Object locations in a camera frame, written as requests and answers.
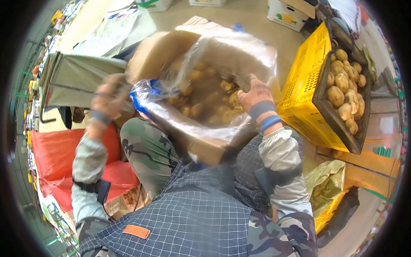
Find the yellow plastic crate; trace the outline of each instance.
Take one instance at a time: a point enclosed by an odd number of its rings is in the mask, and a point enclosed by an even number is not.
[[[334,211],[337,209],[344,195],[348,193],[348,190],[344,190],[333,202],[325,209],[325,211],[314,219],[315,232],[318,234],[331,220],[334,215]]]
[[[323,22],[299,47],[277,113],[312,144],[349,152],[312,103],[321,66],[331,50],[330,34]]]

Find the gray arm sleeve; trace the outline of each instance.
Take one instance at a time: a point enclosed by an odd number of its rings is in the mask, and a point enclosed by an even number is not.
[[[265,136],[259,146],[264,166],[271,171],[292,170],[301,163],[298,143],[291,130],[280,128]],[[270,203],[277,209],[277,220],[285,215],[304,212],[312,216],[312,208],[303,176],[295,177],[288,185],[277,185]]]
[[[73,178],[77,182],[95,183],[101,179],[107,162],[107,151],[102,141],[91,140],[83,136],[76,148],[73,161]],[[97,194],[72,187],[72,206],[76,222],[89,216],[108,219],[102,205],[97,201]]]

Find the camouflage pants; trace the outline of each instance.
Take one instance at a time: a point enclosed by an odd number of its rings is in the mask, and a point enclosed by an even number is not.
[[[160,194],[179,157],[166,134],[141,118],[128,120],[120,132],[126,156],[151,199]]]

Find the knee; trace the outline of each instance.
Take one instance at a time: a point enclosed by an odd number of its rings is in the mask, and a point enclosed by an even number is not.
[[[144,131],[143,128],[146,126],[146,123],[147,121],[141,118],[131,118],[126,121],[120,130],[121,140],[129,137],[130,135],[139,136],[139,134]]]

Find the white box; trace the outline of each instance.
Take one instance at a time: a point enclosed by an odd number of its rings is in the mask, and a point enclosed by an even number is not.
[[[135,0],[135,2],[146,8],[149,12],[164,12],[167,10],[174,0]]]
[[[299,32],[309,17],[315,18],[315,7],[304,0],[268,0],[270,21]]]
[[[222,7],[226,0],[189,0],[190,5],[196,6],[209,6],[209,7]]]

